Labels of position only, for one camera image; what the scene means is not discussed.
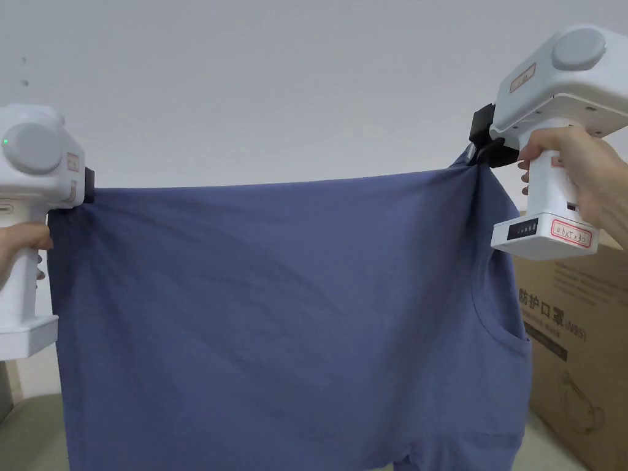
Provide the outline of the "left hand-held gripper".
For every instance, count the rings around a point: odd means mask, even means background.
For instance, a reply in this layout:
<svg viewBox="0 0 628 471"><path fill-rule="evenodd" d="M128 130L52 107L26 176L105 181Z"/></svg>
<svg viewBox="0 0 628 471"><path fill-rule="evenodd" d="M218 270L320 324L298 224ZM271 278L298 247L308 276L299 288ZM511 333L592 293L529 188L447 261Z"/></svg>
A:
<svg viewBox="0 0 628 471"><path fill-rule="evenodd" d="M49 211L94 202L94 172L64 117L43 105L1 108L1 227L45 222ZM1 360L31 357L58 338L56 315L36 314L38 253L17 253L1 288Z"/></svg>

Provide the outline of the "person's right hand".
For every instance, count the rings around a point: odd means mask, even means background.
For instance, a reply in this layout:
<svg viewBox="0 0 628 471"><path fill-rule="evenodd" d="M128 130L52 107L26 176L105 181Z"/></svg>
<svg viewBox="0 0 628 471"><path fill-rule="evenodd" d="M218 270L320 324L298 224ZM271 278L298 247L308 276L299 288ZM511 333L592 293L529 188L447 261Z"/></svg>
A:
<svg viewBox="0 0 628 471"><path fill-rule="evenodd" d="M519 153L521 169L544 151L559 153L576 188L582 218L622 243L627 234L627 163L602 139L577 127L539 129Z"/></svg>

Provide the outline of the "person's left hand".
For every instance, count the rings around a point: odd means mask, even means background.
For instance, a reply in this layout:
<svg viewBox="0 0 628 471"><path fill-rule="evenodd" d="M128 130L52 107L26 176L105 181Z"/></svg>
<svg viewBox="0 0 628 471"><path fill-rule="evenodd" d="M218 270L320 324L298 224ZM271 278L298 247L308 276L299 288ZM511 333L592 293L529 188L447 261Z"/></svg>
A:
<svg viewBox="0 0 628 471"><path fill-rule="evenodd" d="M42 222L24 222L1 228L1 287L9 279L12 266L23 249L49 251L54 247L50 230Z"/></svg>

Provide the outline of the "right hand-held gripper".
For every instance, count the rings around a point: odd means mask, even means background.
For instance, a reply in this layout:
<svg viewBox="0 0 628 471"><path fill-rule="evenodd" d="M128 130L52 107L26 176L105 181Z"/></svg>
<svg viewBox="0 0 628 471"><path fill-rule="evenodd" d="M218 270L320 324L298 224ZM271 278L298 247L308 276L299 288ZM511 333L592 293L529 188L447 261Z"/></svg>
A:
<svg viewBox="0 0 628 471"><path fill-rule="evenodd" d="M576 126L605 137L627 126L627 37L594 26L560 30L500 84L495 103L476 111L467 166L517 162L536 129ZM530 165L527 212L494 225L494 249L519 258L597 252L599 230L585 222L556 151Z"/></svg>

